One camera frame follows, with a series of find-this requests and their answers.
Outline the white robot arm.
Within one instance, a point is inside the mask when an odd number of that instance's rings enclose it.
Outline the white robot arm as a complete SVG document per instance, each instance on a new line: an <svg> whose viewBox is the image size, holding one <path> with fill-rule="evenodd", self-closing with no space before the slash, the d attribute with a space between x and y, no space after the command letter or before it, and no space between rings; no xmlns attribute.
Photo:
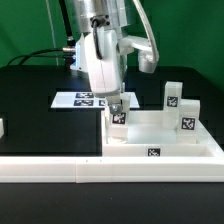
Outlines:
<svg viewBox="0 0 224 224"><path fill-rule="evenodd" d="M75 44L73 71L87 74L91 91L106 98L113 115L128 111L124 95L127 48L121 45L128 25L124 0L72 0L81 36Z"/></svg>

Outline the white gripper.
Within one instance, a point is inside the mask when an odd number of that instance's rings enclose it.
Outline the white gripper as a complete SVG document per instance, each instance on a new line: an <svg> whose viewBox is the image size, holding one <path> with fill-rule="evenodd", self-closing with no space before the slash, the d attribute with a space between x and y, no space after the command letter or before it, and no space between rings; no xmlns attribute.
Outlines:
<svg viewBox="0 0 224 224"><path fill-rule="evenodd" d="M97 97L108 96L106 100L111 114L120 114L123 110L122 100L116 94L121 88L123 63L117 51L117 33L115 30L100 31L98 38L102 59L96 56L93 34L88 34L84 39L90 87Z"/></svg>

